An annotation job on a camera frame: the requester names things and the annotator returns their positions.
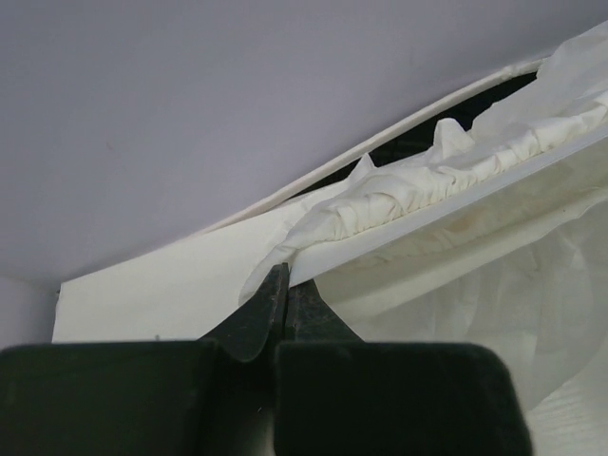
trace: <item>gray wall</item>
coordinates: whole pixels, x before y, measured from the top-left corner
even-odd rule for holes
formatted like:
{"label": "gray wall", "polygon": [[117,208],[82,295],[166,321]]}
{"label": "gray wall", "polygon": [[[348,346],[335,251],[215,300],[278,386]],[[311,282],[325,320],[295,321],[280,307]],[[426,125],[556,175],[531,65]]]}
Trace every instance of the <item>gray wall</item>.
{"label": "gray wall", "polygon": [[0,350],[12,345],[49,342],[56,300],[53,292],[0,277]]}
{"label": "gray wall", "polygon": [[[606,0],[3,0],[0,276],[55,286],[195,232],[606,19]],[[13,299],[3,333],[29,324]]]}

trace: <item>white tissue paper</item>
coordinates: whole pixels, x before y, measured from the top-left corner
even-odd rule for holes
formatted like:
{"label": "white tissue paper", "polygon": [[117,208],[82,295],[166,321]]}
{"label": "white tissue paper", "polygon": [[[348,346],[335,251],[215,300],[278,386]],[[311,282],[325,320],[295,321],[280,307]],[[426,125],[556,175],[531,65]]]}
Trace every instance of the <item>white tissue paper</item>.
{"label": "white tissue paper", "polygon": [[[427,153],[370,168],[319,202],[260,262],[241,302],[273,264],[297,273],[314,247],[310,276],[365,340],[489,347],[511,371],[538,454],[608,454],[607,120],[605,23],[563,44],[469,132],[440,121]],[[508,185],[475,198],[505,175]],[[447,209],[326,272],[335,244],[356,247],[434,207]]]}

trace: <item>white fabric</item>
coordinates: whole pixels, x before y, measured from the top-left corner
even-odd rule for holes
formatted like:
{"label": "white fabric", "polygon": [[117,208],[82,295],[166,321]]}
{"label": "white fabric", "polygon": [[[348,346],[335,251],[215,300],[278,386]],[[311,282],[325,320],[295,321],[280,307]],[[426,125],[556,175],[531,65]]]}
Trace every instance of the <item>white fabric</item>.
{"label": "white fabric", "polygon": [[459,90],[456,90],[455,92],[450,93],[449,95],[446,95],[441,100],[438,100],[435,103],[414,112],[402,121],[391,125],[389,128],[386,128],[368,140],[363,141],[343,154],[340,154],[335,159],[324,163],[307,175],[302,176],[300,179],[294,180],[289,185],[286,185],[277,192],[273,193],[270,197],[262,199],[246,209],[232,215],[231,217],[205,228],[199,234],[211,233],[212,231],[223,228],[224,226],[229,226],[233,223],[255,217],[273,209],[274,207],[277,207],[282,201],[287,200],[292,195],[295,195],[298,192],[310,187],[314,183],[329,176],[334,171],[337,171],[347,164],[354,162],[382,144],[397,138],[399,135],[410,131],[413,127],[437,114],[444,112],[446,109],[468,100],[469,98],[482,93],[491,87],[497,86],[500,83],[537,71],[542,61],[543,59],[506,66],[479,81],[475,81],[473,84],[469,84]]}
{"label": "white fabric", "polygon": [[[315,278],[355,331],[485,345],[512,373],[538,454],[608,454],[607,114],[608,23],[470,132],[439,123],[422,156],[379,169],[365,158],[263,216],[68,282],[54,340],[198,337],[247,277],[241,299],[272,264],[293,261],[294,276],[311,250],[374,245]],[[425,222],[374,244],[409,219]]]}
{"label": "white fabric", "polygon": [[[241,302],[274,264],[293,263],[308,247],[351,238],[446,200],[594,130],[607,114],[604,23],[563,44],[542,64],[537,81],[488,109],[470,133],[441,121],[428,152],[373,169],[343,194],[317,204],[254,270]],[[322,262],[315,267],[324,271]]]}

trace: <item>dark opening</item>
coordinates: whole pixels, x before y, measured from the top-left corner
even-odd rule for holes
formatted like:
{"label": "dark opening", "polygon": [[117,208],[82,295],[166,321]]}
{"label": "dark opening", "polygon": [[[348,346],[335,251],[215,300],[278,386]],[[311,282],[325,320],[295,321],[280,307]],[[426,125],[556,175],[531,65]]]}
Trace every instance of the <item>dark opening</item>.
{"label": "dark opening", "polygon": [[[526,74],[489,88],[485,92],[475,95],[474,97],[431,117],[394,140],[382,144],[380,147],[370,152],[370,157],[376,166],[383,166],[425,152],[433,144],[435,125],[441,119],[455,119],[465,130],[468,130],[473,125],[473,120],[482,112],[487,110],[494,103],[508,97],[520,88],[527,86],[535,79],[536,73]],[[351,164],[347,164],[343,168],[330,174],[327,178],[324,178],[311,185],[306,190],[303,190],[298,195],[303,195],[318,188],[342,181],[351,173],[357,163],[358,160]]]}

